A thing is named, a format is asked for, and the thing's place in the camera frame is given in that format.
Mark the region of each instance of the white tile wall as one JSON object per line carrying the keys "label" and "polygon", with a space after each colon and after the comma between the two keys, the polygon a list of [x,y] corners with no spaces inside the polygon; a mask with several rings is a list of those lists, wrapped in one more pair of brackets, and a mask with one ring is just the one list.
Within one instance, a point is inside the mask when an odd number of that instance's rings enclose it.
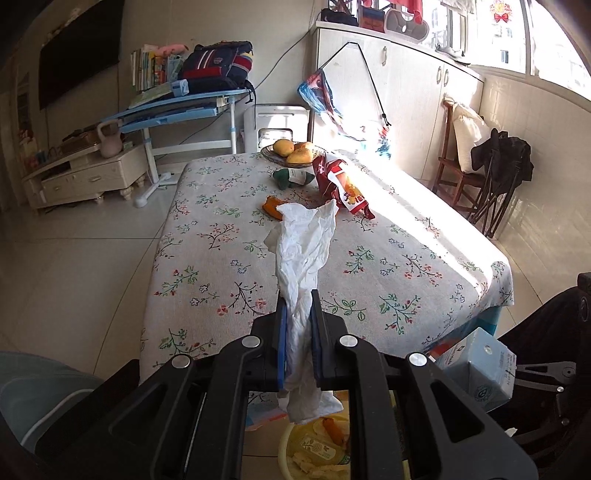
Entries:
{"label": "white tile wall", "polygon": [[531,146],[532,182],[497,237],[541,301],[591,271],[591,113],[537,87],[487,76],[480,114]]}

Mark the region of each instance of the red snack bag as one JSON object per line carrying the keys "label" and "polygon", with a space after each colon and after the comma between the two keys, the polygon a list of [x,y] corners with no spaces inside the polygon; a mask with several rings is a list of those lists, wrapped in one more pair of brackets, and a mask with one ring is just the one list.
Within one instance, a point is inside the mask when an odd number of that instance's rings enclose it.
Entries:
{"label": "red snack bag", "polygon": [[312,162],[320,193],[326,200],[335,199],[339,207],[345,207],[352,214],[363,210],[363,215],[371,220],[375,215],[359,189],[350,181],[347,172],[341,167],[347,162],[341,158],[326,160],[319,155]]}

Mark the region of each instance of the floral tablecloth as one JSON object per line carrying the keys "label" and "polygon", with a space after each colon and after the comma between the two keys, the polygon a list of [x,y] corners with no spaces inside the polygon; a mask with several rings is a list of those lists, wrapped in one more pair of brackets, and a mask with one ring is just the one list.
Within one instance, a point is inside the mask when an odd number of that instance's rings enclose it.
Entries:
{"label": "floral tablecloth", "polygon": [[[280,191],[259,154],[188,163],[154,260],[142,333],[141,378],[177,353],[201,358],[275,310],[275,225],[268,195],[318,207],[316,181]],[[442,200],[385,160],[348,173],[376,218],[341,209],[319,272],[325,311],[380,351],[428,350],[491,306],[511,305],[507,258]]]}

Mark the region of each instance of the television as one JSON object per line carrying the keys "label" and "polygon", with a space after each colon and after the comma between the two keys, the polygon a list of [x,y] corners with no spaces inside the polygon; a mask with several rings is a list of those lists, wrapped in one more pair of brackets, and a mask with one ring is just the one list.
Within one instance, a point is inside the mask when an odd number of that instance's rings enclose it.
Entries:
{"label": "television", "polygon": [[102,0],[90,7],[41,49],[39,108],[97,73],[119,63],[125,0]]}

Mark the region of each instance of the gray chair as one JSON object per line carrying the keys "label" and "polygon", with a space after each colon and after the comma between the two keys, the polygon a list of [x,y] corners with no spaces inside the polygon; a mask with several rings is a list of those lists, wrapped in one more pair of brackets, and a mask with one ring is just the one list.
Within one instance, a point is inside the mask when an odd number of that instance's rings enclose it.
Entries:
{"label": "gray chair", "polygon": [[0,413],[32,453],[43,433],[102,383],[48,358],[0,352]]}

